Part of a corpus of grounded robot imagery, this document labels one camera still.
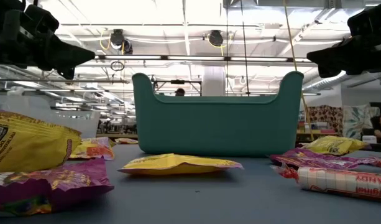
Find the purple candy wrapper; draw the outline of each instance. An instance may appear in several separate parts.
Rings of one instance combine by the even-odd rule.
[[[318,154],[307,149],[291,149],[282,155],[271,155],[275,163],[285,163],[295,167],[318,167],[327,169],[354,169],[359,165],[381,167],[381,158],[352,158]]]
[[[0,212],[15,215],[56,212],[113,188],[104,159],[50,170],[0,173]]]

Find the yellow snack bag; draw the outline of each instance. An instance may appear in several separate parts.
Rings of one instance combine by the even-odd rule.
[[[182,156],[171,153],[134,159],[118,171],[128,174],[171,175],[200,174],[228,168],[243,169],[240,163],[234,161]]]
[[[81,144],[71,153],[70,159],[103,158],[113,160],[112,142],[108,137],[82,139]]]
[[[364,148],[367,143],[345,137],[325,136],[319,138],[303,149],[309,149],[316,153],[330,154],[334,156],[343,156],[345,154]]]
[[[63,164],[80,132],[21,114],[0,111],[0,172],[31,172]]]

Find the candy roll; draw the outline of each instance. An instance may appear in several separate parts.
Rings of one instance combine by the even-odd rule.
[[[381,199],[381,175],[323,168],[272,166],[281,176],[295,179],[305,190]]]

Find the snack package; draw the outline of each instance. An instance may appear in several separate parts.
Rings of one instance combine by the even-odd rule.
[[[0,111],[0,172],[30,172],[63,164],[80,132],[21,114]]]
[[[303,149],[309,149],[313,152],[322,154],[343,156],[345,154],[362,149],[366,147],[366,145],[367,143],[356,139],[337,136],[325,136],[313,141],[307,146],[304,146]]]
[[[91,158],[114,159],[111,140],[108,137],[82,139],[81,144],[70,155],[70,159]]]
[[[137,140],[128,139],[128,138],[119,138],[115,140],[118,144],[138,144]]]
[[[311,167],[299,167],[298,171],[288,166],[272,168],[285,178],[295,179],[305,190],[381,199],[381,175],[378,174]]]
[[[240,163],[234,161],[182,156],[171,153],[134,159],[118,171],[128,174],[171,175],[200,174],[228,168],[243,169]]]
[[[56,212],[113,188],[103,159],[50,170],[0,173],[0,214]]]
[[[328,169],[353,169],[359,165],[381,167],[381,158],[336,157],[314,153],[307,149],[291,149],[282,155],[271,155],[273,163],[284,163],[290,167],[318,167]]]

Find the fluorescent light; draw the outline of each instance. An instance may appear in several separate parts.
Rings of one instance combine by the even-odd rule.
[[[97,55],[95,59],[103,60],[160,60],[161,56],[147,56],[147,55],[114,55],[114,56],[105,56]]]
[[[245,57],[232,57],[233,61],[245,61]],[[247,57],[249,62],[286,62],[287,58],[262,58],[262,57]]]
[[[34,83],[34,82],[25,82],[25,81],[15,81],[14,83],[19,84],[19,85],[24,85],[32,88],[37,88],[40,87],[40,85]]]
[[[61,97],[61,96],[59,96],[59,95],[56,94],[56,93],[50,93],[50,92],[45,92],[45,93],[47,93],[48,95],[54,96],[54,97]]]
[[[102,93],[104,90],[74,90],[76,92],[93,92],[93,93]]]
[[[40,90],[40,91],[60,92],[60,91],[70,91],[70,90]]]
[[[60,110],[77,110],[75,108],[59,108]]]
[[[68,100],[77,101],[77,102],[85,101],[84,99],[79,98],[79,97],[71,97],[71,96],[69,96],[69,97],[65,97],[65,98],[68,99]]]
[[[168,56],[169,60],[224,60],[224,57]]]
[[[296,62],[311,62],[309,59],[307,58],[296,58],[295,59]]]

